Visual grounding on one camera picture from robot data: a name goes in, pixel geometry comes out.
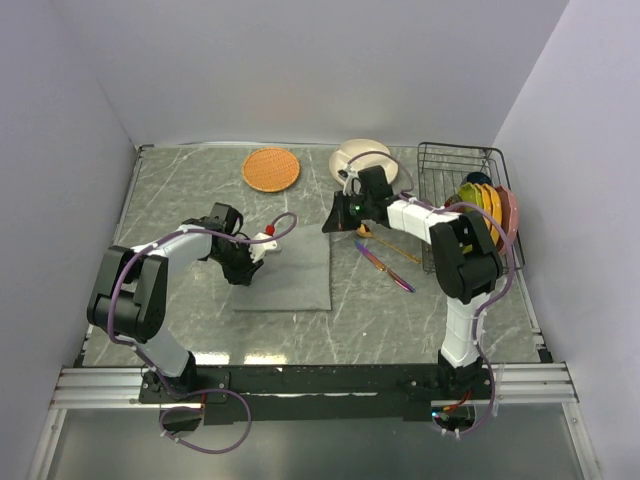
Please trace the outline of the grey cloth napkin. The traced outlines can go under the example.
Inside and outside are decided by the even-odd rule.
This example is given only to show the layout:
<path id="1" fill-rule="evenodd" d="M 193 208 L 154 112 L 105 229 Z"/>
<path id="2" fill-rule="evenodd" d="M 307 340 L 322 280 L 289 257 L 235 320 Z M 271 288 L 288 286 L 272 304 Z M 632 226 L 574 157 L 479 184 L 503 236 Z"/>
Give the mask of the grey cloth napkin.
<path id="1" fill-rule="evenodd" d="M 298 226 L 266 254 L 249 286 L 234 286 L 235 311 L 329 311 L 331 309 L 330 236 L 319 224 Z"/>

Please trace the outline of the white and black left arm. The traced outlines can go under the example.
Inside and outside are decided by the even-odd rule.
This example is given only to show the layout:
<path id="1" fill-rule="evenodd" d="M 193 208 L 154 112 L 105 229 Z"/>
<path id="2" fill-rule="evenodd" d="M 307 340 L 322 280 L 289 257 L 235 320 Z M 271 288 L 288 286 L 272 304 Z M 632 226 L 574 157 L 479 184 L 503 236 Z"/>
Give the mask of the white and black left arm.
<path id="1" fill-rule="evenodd" d="M 113 245 L 102 258 L 88 322 L 130 347 L 177 402 L 194 397 L 199 379 L 194 355 L 164 324 L 170 277 L 196 261 L 213 260 L 229 284 L 250 285 L 277 242 L 273 226 L 250 238 L 239 230 L 243 221 L 238 210 L 216 203 L 209 215 L 189 219 L 165 237 L 132 248 Z"/>

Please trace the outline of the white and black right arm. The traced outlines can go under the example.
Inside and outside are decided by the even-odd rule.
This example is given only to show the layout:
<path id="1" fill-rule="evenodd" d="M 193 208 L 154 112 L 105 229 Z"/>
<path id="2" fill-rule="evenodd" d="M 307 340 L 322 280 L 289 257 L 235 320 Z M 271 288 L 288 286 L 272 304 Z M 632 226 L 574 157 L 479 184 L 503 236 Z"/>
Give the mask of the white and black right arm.
<path id="1" fill-rule="evenodd" d="M 458 213 L 428 206 L 405 191 L 395 193 L 384 169 L 373 166 L 346 172 L 322 231 L 355 231 L 366 220 L 431 247 L 436 279 L 447 299 L 434 387 L 457 399 L 489 381 L 482 368 L 482 327 L 503 266 L 485 216 L 475 209 Z"/>

